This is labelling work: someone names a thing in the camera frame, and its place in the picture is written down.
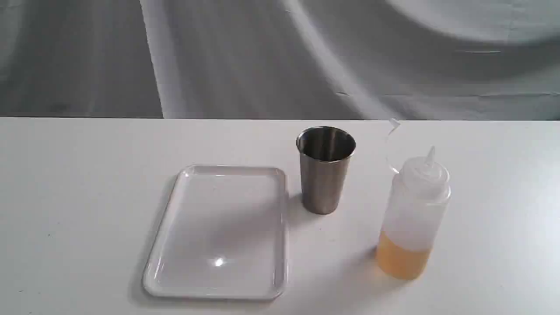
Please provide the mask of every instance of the plastic squeeze bottle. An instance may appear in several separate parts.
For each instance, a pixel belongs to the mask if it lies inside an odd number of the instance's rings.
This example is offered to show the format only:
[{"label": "plastic squeeze bottle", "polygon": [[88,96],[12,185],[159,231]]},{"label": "plastic squeeze bottle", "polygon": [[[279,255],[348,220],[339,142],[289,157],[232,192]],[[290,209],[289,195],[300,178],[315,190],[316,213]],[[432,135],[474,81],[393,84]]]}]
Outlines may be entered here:
[{"label": "plastic squeeze bottle", "polygon": [[407,160],[393,186],[379,244],[377,262],[387,274],[415,279],[428,261],[433,241],[451,197],[449,172],[428,156]]}]

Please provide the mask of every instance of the white tray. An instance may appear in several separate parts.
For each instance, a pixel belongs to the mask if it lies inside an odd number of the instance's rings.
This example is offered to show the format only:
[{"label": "white tray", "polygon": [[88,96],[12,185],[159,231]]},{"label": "white tray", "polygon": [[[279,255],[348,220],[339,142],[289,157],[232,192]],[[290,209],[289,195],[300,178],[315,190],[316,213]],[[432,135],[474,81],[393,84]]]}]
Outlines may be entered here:
[{"label": "white tray", "polygon": [[177,177],[146,270],[160,297],[271,300],[286,283],[286,176],[192,165]]}]

